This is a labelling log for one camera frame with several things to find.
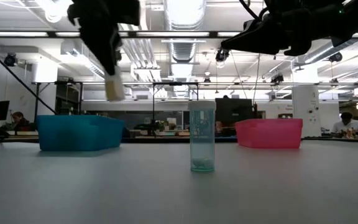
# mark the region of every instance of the teal bin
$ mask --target teal bin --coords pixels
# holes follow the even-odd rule
[[[43,151],[98,151],[119,147],[124,122],[93,115],[37,117]]]

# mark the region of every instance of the white column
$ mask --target white column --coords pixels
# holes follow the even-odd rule
[[[33,82],[55,82],[57,81],[58,65],[49,59],[40,60],[32,65]],[[52,109],[56,103],[56,85],[41,85],[39,97]],[[38,115],[51,115],[51,112],[41,102],[38,102]]]
[[[303,70],[292,69],[293,82],[318,83],[317,68],[314,65]],[[303,120],[302,137],[321,136],[318,86],[294,86],[292,88],[293,117]]]

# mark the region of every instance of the container lid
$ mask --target container lid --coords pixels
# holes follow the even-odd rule
[[[215,101],[211,101],[211,100],[191,101],[188,104],[188,108],[189,110],[207,110],[207,109],[216,110],[216,103]]]

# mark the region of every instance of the table surface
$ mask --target table surface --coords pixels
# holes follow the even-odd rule
[[[358,143],[217,144],[213,173],[190,171],[188,144],[40,152],[4,143],[0,223],[358,224]]]

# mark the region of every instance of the pink bin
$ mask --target pink bin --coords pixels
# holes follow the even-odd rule
[[[256,149],[299,149],[302,119],[248,119],[236,123],[240,146]]]

